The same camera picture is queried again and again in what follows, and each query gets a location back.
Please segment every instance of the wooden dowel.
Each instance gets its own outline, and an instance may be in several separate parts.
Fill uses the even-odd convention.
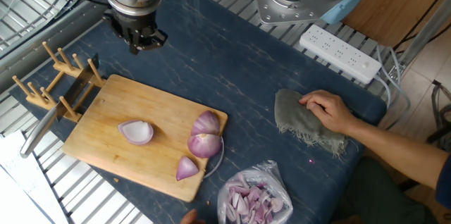
[[[70,61],[68,60],[68,57],[64,54],[64,51],[62,48],[58,48],[58,52],[61,55],[61,58],[63,58],[64,62],[66,62],[66,65],[68,65],[70,70],[73,70],[73,66],[70,64]]]
[[[63,105],[68,109],[70,115],[73,118],[77,117],[77,114],[75,114],[74,110],[70,107],[69,103],[64,99],[64,97],[59,97],[59,100],[63,103]]]
[[[17,83],[17,85],[27,94],[28,97],[33,98],[33,95],[28,90],[28,88],[17,78],[17,76],[13,76],[13,80]]]
[[[99,85],[100,85],[100,86],[103,86],[103,81],[102,81],[102,79],[101,79],[101,77],[100,77],[99,72],[97,72],[97,68],[94,66],[94,63],[92,62],[91,59],[88,59],[87,62],[89,63],[89,65],[90,65],[91,68],[92,68],[92,71],[93,71],[94,74],[96,75],[96,78],[97,78],[97,81],[99,82]]]
[[[73,60],[75,60],[75,62],[77,63],[78,68],[81,69],[81,70],[83,70],[83,65],[82,65],[82,63],[80,62],[80,60],[78,59],[77,54],[72,54],[72,57],[73,57]]]
[[[55,61],[55,64],[60,64],[61,62],[56,58],[55,53],[51,51],[49,45],[47,45],[47,42],[42,42],[42,46],[47,50],[50,57]]]
[[[87,95],[91,92],[94,86],[95,86],[94,83],[89,85],[89,87],[86,89],[83,95],[78,99],[78,102],[74,105],[73,107],[74,111],[77,111],[77,109],[82,105],[82,102],[86,99]]]
[[[55,87],[56,83],[59,81],[59,79],[61,79],[61,77],[63,77],[63,75],[64,75],[64,71],[60,71],[60,72],[58,73],[58,75],[54,78],[54,80],[52,80],[52,81],[50,82],[50,84],[49,84],[49,86],[46,88],[46,90],[47,90],[48,92],[50,92],[50,90],[53,89],[53,88]]]
[[[44,97],[42,97],[41,93],[37,91],[36,87],[31,82],[28,83],[28,87],[35,93],[35,96],[39,98],[44,104],[47,103],[47,100],[44,99]]]
[[[55,99],[51,97],[50,93],[48,93],[48,91],[46,91],[44,87],[41,87],[41,91],[44,94],[44,96],[47,97],[47,99],[50,101],[51,104],[56,105]]]

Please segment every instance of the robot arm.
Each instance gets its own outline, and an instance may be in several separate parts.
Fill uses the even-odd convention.
[[[162,47],[168,35],[158,30],[156,9],[161,0],[108,0],[111,9],[105,11],[104,20],[114,33],[130,46],[130,53]]]

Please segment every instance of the human hand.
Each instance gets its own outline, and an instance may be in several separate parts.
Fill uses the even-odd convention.
[[[189,213],[183,217],[180,224],[205,224],[204,220],[196,220],[197,218],[197,210],[192,209]]]
[[[299,100],[323,125],[334,132],[348,135],[349,131],[359,123],[338,95],[324,90],[308,93]]]

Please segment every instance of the power strip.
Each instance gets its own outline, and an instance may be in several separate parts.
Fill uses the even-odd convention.
[[[302,34],[299,44],[364,84],[381,69],[377,60],[316,25]]]

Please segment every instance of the plastic bag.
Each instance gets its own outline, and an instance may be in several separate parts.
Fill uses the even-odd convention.
[[[258,185],[260,183],[265,184],[264,189],[268,190],[268,193],[271,194],[272,197],[276,197],[283,200],[283,208],[277,213],[273,213],[273,221],[271,224],[283,224],[286,223],[288,218],[291,216],[293,212],[293,205],[291,203],[290,196],[288,196],[285,185],[283,185],[282,178],[280,177],[279,169],[277,167],[277,163],[275,161],[264,161],[258,165],[247,168],[243,171],[240,171],[245,177],[245,180],[249,184]],[[227,219],[226,209],[229,198],[229,189],[226,185],[229,182],[240,181],[238,174],[236,173],[231,179],[227,181],[227,183],[222,186],[218,195],[218,220],[219,224],[230,224],[236,223]]]

